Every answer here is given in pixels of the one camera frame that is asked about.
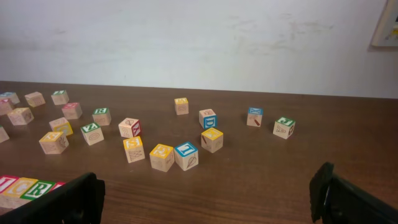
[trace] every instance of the black object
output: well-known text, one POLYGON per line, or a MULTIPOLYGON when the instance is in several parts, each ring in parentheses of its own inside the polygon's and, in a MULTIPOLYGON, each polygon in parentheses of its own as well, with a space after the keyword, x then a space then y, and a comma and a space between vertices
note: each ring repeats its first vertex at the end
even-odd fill
POLYGON ((310 182, 312 221, 324 224, 394 224, 398 211, 321 166, 310 182))
POLYGON ((0 223, 98 224, 104 196, 105 182, 87 173, 0 216, 0 223))

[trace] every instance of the wood grain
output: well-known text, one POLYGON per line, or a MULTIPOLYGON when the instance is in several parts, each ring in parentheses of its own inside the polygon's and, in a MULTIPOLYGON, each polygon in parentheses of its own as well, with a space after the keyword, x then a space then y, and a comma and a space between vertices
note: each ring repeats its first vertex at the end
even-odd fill
MULTIPOLYGON (((1 91, 24 96, 67 90, 83 116, 70 120, 74 134, 61 155, 45 155, 39 139, 49 121, 63 117, 53 103, 31 108, 35 119, 13 126, 0 117, 10 140, 0 144, 0 174, 68 182, 92 171, 105 180, 103 223, 310 223, 308 185, 326 161, 343 178, 398 208, 398 100, 333 96, 180 90, 121 86, 0 82, 1 91), (174 99, 187 97, 191 113, 177 116, 174 99), (108 107, 112 123, 104 141, 88 146, 78 130, 108 107), (246 126, 249 107, 263 108, 262 126, 246 126), (212 154, 200 146, 198 111, 212 108, 224 146, 212 154), (281 116, 296 120, 293 135, 272 134, 281 116), (118 124, 140 119, 146 158, 129 164, 118 124), (190 141, 198 166, 184 172, 152 169, 158 144, 190 141)), ((18 107, 26 107, 22 100, 18 107)))

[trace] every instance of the white wall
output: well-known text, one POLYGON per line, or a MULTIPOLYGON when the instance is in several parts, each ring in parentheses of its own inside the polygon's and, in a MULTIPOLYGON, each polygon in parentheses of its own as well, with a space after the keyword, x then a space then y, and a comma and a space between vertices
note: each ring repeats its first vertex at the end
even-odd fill
POLYGON ((1 0, 0 80, 398 98, 386 0, 1 0))

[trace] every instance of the wooden alphabet block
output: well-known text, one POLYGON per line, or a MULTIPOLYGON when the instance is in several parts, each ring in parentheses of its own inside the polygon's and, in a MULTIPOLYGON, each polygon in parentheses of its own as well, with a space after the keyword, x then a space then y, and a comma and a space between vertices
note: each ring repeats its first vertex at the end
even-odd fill
POLYGON ((101 126, 96 122, 81 127, 83 137, 89 146, 104 140, 101 126))
POLYGON ((274 134, 287 139, 293 134, 295 124, 296 122, 294 120, 281 117, 275 121, 274 134))
POLYGON ((34 92, 28 95, 25 95, 27 103, 31 107, 36 107, 45 104, 45 100, 43 98, 43 95, 39 92, 34 92))
POLYGON ((177 115, 189 113, 188 100, 186 98, 174 99, 174 107, 177 115))
POLYGON ((0 94, 0 100, 10 99, 12 103, 19 103, 19 98, 16 93, 6 92, 0 94))
POLYGON ((199 111, 199 123, 204 129, 217 127, 217 115, 212 109, 199 111))
POLYGON ((27 125, 34 117, 29 108, 16 108, 7 114, 11 123, 16 125, 27 125))
POLYGON ((141 124, 138 119, 126 118, 119 124, 120 135, 132 138, 141 135, 141 124))
POLYGON ((174 163, 174 149, 171 146, 158 144, 150 152, 149 157, 153 169, 167 172, 174 163))
POLYGON ((21 198, 21 196, 37 181, 37 179, 21 177, 1 193, 6 197, 7 208, 17 208, 30 202, 30 200, 21 198))
POLYGON ((14 108, 15 106, 10 99, 0 100, 0 116, 10 113, 14 108))
POLYGON ((61 131, 66 136, 73 134, 72 127, 66 118, 56 119, 50 122, 50 127, 52 131, 61 131))
POLYGON ((140 136, 124 140, 123 145, 129 163, 145 159, 144 146, 140 136))
POLYGON ((223 147, 224 134, 215 129, 210 128, 201 134, 201 146, 211 153, 223 147))
POLYGON ((55 91, 51 95, 51 98, 55 105, 67 104, 69 102, 69 96, 66 90, 55 91))
POLYGON ((106 126, 111 124, 111 112, 109 108, 98 108, 94 110, 93 113, 94 122, 99 124, 100 126, 106 126))
POLYGON ((79 103, 67 103, 63 106, 62 112, 66 119, 79 119, 83 114, 79 103))
POLYGON ((248 126, 260 127, 262 119, 262 109, 260 108, 249 108, 248 111, 248 126))
POLYGON ((10 139, 10 137, 8 136, 6 130, 4 130, 4 127, 0 125, 0 143, 7 141, 8 139, 10 139))
POLYGON ((39 143, 46 154, 61 154, 69 146, 66 135, 61 131, 47 133, 39 143))
POLYGON ((198 149, 190 142, 174 148, 175 162, 186 171, 199 164, 198 149))

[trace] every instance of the block with red letter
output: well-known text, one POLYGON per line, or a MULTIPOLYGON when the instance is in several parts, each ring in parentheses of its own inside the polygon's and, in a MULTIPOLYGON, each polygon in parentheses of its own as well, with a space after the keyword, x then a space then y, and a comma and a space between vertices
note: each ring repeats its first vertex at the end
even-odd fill
POLYGON ((39 92, 34 92, 28 95, 25 95, 27 103, 31 107, 36 107, 45 104, 45 100, 43 98, 43 95, 39 92))
POLYGON ((120 135, 132 138, 141 135, 141 124, 138 119, 126 118, 119 124, 120 135))
POLYGON ((5 115, 13 111, 14 104, 10 99, 0 100, 0 115, 5 115))
POLYGON ((79 119, 83 114, 79 103, 67 103, 63 106, 62 112, 66 119, 79 119))

